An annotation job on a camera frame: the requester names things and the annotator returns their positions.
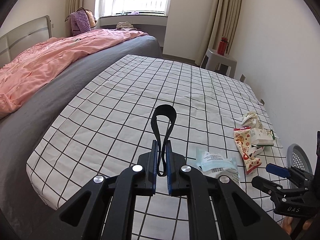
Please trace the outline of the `grey perforated trash basket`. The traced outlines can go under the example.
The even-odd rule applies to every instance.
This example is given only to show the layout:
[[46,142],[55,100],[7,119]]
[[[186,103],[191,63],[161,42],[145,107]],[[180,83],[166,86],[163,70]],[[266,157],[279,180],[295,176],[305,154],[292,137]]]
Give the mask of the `grey perforated trash basket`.
[[298,144],[292,144],[287,149],[287,166],[294,166],[305,172],[313,174],[310,161],[304,150]]

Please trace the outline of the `light blue plastic packet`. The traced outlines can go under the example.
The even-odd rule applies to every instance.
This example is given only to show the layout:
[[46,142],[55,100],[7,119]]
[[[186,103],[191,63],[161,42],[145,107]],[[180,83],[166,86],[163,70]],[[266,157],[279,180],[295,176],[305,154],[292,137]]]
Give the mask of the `light blue plastic packet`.
[[200,170],[205,176],[218,178],[228,176],[240,186],[240,176],[235,158],[225,158],[218,153],[196,149],[196,159],[188,160],[187,164]]

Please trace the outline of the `red white snack bag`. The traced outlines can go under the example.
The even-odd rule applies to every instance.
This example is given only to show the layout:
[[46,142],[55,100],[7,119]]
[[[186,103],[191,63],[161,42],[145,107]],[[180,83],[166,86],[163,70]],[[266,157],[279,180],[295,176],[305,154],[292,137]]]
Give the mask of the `red white snack bag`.
[[253,147],[251,144],[250,130],[250,127],[233,129],[234,142],[244,162],[246,174],[252,173],[262,164],[260,158],[257,158],[256,156],[254,158],[250,158],[248,156],[249,148]]

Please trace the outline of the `beige paper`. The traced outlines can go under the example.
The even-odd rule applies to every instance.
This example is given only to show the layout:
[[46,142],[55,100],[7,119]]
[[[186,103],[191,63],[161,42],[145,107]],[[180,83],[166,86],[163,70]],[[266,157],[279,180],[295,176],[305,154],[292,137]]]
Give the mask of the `beige paper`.
[[255,111],[247,112],[241,122],[242,127],[263,129],[263,125]]

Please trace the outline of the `small red white box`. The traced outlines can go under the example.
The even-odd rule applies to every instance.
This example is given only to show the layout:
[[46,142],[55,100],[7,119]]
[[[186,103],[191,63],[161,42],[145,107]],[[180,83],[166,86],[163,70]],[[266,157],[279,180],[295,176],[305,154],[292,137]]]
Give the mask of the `small red white box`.
[[263,150],[264,150],[264,146],[263,147],[251,147],[249,148],[248,150],[248,156],[250,158],[254,158],[257,154],[261,154],[263,153]]

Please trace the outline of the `white black checkered sheet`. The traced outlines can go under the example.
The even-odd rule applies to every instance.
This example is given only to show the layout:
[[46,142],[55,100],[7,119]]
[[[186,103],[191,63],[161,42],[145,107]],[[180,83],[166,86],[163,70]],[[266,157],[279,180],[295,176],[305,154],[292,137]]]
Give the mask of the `white black checkered sheet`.
[[[246,174],[233,129],[268,115],[240,81],[187,64],[127,55],[93,78],[62,110],[27,161],[39,197],[54,209],[30,239],[289,239],[270,195],[251,181],[284,165],[276,142]],[[150,182],[158,142],[156,193]],[[166,143],[171,141],[172,195]],[[235,158],[240,186],[187,164],[196,149]]]

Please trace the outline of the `grey plastic stool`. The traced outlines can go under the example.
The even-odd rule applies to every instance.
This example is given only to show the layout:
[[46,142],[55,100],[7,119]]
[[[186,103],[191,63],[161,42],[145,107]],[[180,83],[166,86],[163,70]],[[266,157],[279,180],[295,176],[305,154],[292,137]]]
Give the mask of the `grey plastic stool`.
[[228,54],[220,55],[217,50],[207,49],[205,56],[202,60],[200,68],[214,71],[219,64],[230,67],[229,77],[234,78],[236,72],[237,61]]

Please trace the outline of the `red water bottle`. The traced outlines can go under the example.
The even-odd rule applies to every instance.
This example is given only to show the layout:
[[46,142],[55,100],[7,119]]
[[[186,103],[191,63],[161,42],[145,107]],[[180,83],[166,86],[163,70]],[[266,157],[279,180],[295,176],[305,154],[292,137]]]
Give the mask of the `red water bottle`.
[[224,56],[227,47],[228,47],[228,38],[222,37],[221,40],[220,40],[218,49],[217,49],[217,53],[218,53],[219,55]]

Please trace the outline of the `grey bed mattress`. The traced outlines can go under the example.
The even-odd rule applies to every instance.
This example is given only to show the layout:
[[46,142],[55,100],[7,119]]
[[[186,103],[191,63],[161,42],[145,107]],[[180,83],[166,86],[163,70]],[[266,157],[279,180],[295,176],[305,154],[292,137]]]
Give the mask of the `grey bed mattress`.
[[54,211],[34,191],[26,162],[68,103],[103,70],[126,56],[160,58],[157,39],[141,36],[83,57],[1,120],[1,239],[27,239]]

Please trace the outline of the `beige cloth on sill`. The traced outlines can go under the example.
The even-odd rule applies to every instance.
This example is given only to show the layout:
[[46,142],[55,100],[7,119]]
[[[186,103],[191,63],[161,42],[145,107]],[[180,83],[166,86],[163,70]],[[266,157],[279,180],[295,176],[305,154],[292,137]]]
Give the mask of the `beige cloth on sill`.
[[129,30],[136,30],[136,28],[129,22],[119,22],[116,25],[117,30],[124,30],[124,31],[129,31]]

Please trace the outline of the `tan bag behind purple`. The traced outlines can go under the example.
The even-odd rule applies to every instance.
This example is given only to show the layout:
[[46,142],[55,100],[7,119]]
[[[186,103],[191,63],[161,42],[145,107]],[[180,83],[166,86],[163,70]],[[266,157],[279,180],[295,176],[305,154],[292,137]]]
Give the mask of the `tan bag behind purple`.
[[97,20],[95,19],[93,12],[91,10],[85,9],[85,8],[79,8],[79,10],[83,10],[86,13],[90,28],[94,28],[97,26]]

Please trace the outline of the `pink duvet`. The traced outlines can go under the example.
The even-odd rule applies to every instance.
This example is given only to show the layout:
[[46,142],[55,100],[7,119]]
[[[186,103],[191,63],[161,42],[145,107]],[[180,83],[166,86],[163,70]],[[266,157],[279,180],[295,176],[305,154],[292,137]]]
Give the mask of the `pink duvet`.
[[146,36],[138,30],[95,29],[38,43],[1,68],[1,118],[17,111],[71,63],[122,42]]

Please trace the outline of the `purple knitted bag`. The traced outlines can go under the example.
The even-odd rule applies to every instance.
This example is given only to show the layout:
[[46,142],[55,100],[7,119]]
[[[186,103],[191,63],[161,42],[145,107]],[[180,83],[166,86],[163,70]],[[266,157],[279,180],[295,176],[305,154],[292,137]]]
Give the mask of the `purple knitted bag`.
[[70,19],[72,36],[86,33],[91,30],[89,19],[85,10],[79,10],[71,13]]

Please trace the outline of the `beige right curtain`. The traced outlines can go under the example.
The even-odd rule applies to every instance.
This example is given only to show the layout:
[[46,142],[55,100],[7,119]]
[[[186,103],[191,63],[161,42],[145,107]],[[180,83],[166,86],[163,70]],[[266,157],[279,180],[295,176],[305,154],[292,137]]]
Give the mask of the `beige right curtain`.
[[242,0],[213,0],[209,20],[197,54],[195,64],[201,65],[207,49],[217,49],[221,38],[228,41],[230,52],[238,25]]

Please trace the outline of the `grey headboard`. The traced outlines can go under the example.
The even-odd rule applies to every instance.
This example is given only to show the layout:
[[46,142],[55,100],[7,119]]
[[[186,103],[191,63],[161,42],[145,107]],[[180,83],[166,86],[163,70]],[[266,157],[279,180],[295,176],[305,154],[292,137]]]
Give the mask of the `grey headboard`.
[[12,29],[1,37],[0,67],[10,63],[17,55],[37,43],[52,37],[48,15],[36,18]]

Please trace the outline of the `wall socket far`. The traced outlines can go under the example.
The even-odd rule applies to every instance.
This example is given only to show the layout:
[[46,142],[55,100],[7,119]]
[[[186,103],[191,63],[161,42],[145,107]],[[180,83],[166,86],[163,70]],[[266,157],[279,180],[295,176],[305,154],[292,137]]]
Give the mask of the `wall socket far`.
[[246,79],[246,77],[242,74],[241,77],[240,77],[240,81],[241,81],[241,82],[244,82],[245,79]]

